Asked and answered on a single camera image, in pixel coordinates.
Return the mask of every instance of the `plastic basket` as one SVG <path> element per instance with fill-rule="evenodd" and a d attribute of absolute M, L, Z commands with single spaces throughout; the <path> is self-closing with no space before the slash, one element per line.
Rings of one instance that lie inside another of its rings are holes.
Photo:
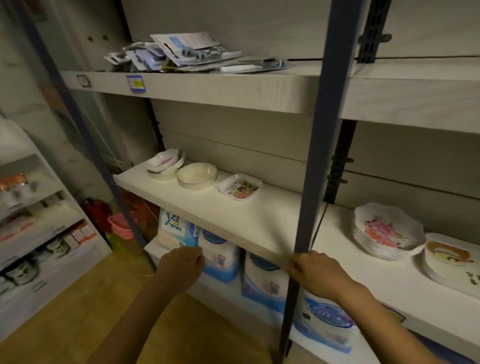
<path fill-rule="evenodd" d="M 135 223 L 138 224 L 141 215 L 140 211 L 131 211 L 130 215 Z M 108 222 L 112 226 L 112 231 L 114 234 L 125 240 L 133 239 L 133 231 L 130 229 L 127 219 L 122 213 L 109 216 Z"/>

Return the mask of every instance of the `dark metal pole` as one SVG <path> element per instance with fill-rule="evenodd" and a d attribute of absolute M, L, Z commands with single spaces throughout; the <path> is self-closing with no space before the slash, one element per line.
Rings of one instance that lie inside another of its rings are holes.
<path fill-rule="evenodd" d="M 348 87 L 364 8 L 365 0 L 333 0 L 330 8 L 295 239 L 296 253 L 309 251 L 312 243 L 312 233 L 340 125 L 340 112 Z M 280 334 L 280 361 L 283 360 L 287 350 L 299 290 L 299 284 L 290 279 Z"/>
<path fill-rule="evenodd" d="M 32 46 L 37 52 L 50 79 L 52 80 L 54 87 L 59 93 L 73 121 L 77 125 L 80 135 L 84 140 L 84 143 L 92 157 L 93 162 L 95 163 L 95 166 L 98 168 L 98 170 L 102 174 L 102 177 L 107 183 L 107 185 L 109 186 L 113 194 L 113 197 L 119 204 L 122 214 L 124 214 L 125 218 L 127 219 L 128 224 L 130 225 L 130 228 L 133 231 L 133 235 L 135 239 L 142 247 L 145 247 L 146 242 L 142 236 L 142 233 L 140 232 L 140 229 L 138 228 L 135 221 L 132 219 L 132 216 L 130 215 L 128 208 L 123 203 L 118 186 L 113 180 L 113 177 L 110 175 L 108 168 L 100 155 L 100 151 L 98 150 L 98 147 L 96 146 L 92 136 L 90 135 L 85 125 L 85 122 L 83 121 L 82 114 L 78 109 L 78 106 L 75 100 L 73 99 L 70 91 L 68 90 L 68 87 L 64 83 L 62 77 L 60 76 L 60 72 L 55 66 L 55 63 L 53 62 L 53 59 L 50 56 L 50 53 L 48 52 L 47 47 L 45 46 L 45 43 L 43 42 L 40 34 L 38 33 L 37 28 L 33 24 L 32 20 L 29 18 L 23 2 L 17 1 L 17 0 L 11 0 L 10 3 L 12 4 L 12 7 L 15 9 L 15 12 L 19 17 L 20 23 L 22 24 L 22 27 L 25 30 L 25 33 L 27 34 L 28 38 L 30 39 Z M 152 261 L 149 255 L 147 255 L 147 257 L 148 257 L 148 262 L 150 263 L 150 266 L 155 271 L 156 265 L 154 264 L 154 262 Z"/>

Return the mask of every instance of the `forearm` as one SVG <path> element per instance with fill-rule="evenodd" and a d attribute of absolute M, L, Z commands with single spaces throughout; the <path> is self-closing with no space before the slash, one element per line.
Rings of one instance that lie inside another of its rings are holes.
<path fill-rule="evenodd" d="M 171 290 L 153 276 L 142 288 L 87 364 L 134 364 L 163 310 L 174 297 Z"/>
<path fill-rule="evenodd" d="M 366 287 L 359 284 L 339 303 L 353 318 L 382 364 L 439 364 Z"/>

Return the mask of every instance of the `yellow floor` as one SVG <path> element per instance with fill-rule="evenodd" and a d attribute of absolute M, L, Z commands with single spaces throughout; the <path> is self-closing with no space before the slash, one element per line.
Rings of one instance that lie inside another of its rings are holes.
<path fill-rule="evenodd" d="M 117 322 L 150 273 L 146 259 L 107 256 L 0 343 L 0 362 L 82 364 Z M 140 364 L 270 364 L 266 348 L 192 297 L 168 306 Z"/>

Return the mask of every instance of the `diaper package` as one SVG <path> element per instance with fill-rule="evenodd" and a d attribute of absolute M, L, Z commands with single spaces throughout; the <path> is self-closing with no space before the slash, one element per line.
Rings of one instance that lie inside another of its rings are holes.
<path fill-rule="evenodd" d="M 195 224 L 169 213 L 164 208 L 160 209 L 157 241 L 164 247 L 175 249 L 181 246 L 198 246 L 199 230 Z"/>
<path fill-rule="evenodd" d="M 201 229 L 198 246 L 204 252 L 206 274 L 224 283 L 229 283 L 235 278 L 240 255 L 240 249 L 235 244 Z"/>
<path fill-rule="evenodd" d="M 335 302 L 300 291 L 293 320 L 295 328 L 306 337 L 349 353 L 360 330 L 350 316 Z"/>
<path fill-rule="evenodd" d="M 287 290 L 288 274 L 285 270 L 255 254 L 247 253 L 242 296 L 283 313 Z"/>

